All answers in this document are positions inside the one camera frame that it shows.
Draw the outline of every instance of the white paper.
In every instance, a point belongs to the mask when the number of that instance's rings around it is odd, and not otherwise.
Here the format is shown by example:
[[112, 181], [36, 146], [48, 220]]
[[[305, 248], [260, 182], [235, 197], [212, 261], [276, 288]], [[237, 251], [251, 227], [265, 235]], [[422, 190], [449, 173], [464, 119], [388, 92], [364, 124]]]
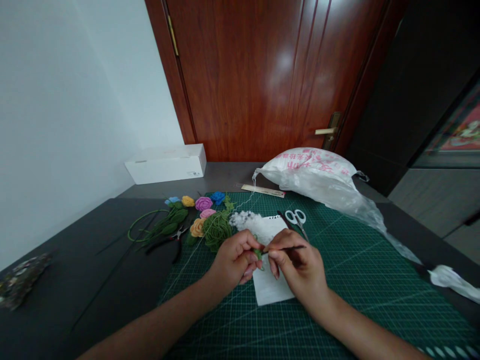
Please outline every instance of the white paper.
[[[256, 234], [258, 242], [268, 245], [276, 234], [286, 228], [287, 225], [280, 216], [264, 217], [263, 226], [261, 227], [262, 231], [258, 231]], [[294, 298], [295, 295], [290, 290], [283, 273], [280, 271], [278, 280], [272, 274], [268, 254], [262, 257], [262, 261], [264, 271], [257, 269], [253, 272], [253, 285], [255, 286], [256, 303], [258, 306]]]
[[451, 267], [439, 265], [430, 273], [430, 281], [432, 284], [442, 288], [450, 288], [460, 295], [480, 304], [480, 288], [474, 287], [469, 282], [462, 279]]

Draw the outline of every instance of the silver scissors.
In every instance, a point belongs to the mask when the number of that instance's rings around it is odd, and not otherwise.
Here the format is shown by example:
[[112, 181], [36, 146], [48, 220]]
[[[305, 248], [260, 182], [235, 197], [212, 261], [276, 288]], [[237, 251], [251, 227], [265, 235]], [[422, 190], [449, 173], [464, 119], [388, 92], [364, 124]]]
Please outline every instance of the silver scissors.
[[294, 211], [287, 210], [285, 211], [285, 217], [293, 225], [298, 225], [301, 232], [303, 233], [303, 236], [305, 237], [305, 240], [310, 242], [309, 237], [307, 236], [307, 233], [304, 230], [304, 224], [307, 221], [307, 216], [305, 215], [305, 213], [302, 210], [298, 210], [298, 209]]

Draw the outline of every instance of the plastic bag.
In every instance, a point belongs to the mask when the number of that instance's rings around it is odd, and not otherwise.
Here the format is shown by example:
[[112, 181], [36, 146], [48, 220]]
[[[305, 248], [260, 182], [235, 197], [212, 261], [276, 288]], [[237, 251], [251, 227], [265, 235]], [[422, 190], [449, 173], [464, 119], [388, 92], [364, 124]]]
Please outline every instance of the plastic bag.
[[379, 231], [405, 258], [422, 262], [387, 232], [375, 203], [359, 193], [352, 176], [362, 174], [343, 157], [314, 147], [297, 147], [275, 156], [253, 174], [262, 174], [283, 191], [294, 191]]

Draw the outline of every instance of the person's left hand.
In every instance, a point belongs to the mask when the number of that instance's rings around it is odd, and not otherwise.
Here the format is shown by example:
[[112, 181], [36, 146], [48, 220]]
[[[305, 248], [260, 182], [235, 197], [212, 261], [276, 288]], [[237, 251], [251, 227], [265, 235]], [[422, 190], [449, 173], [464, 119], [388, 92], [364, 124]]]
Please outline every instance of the person's left hand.
[[223, 242], [215, 260], [206, 273], [214, 286], [223, 287], [225, 296], [235, 287], [249, 281], [255, 269], [262, 268], [262, 260], [251, 249], [263, 249], [250, 230], [237, 232]]

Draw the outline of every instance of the white wall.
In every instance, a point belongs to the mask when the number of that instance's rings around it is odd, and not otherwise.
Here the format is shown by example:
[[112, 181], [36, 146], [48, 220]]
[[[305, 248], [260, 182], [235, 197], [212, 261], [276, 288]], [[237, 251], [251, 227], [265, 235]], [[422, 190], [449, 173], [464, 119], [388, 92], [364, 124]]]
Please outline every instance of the white wall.
[[142, 0], [102, 19], [73, 0], [0, 4], [1, 270], [129, 188], [125, 159], [183, 141]]
[[74, 0], [143, 149], [182, 145], [144, 0]]

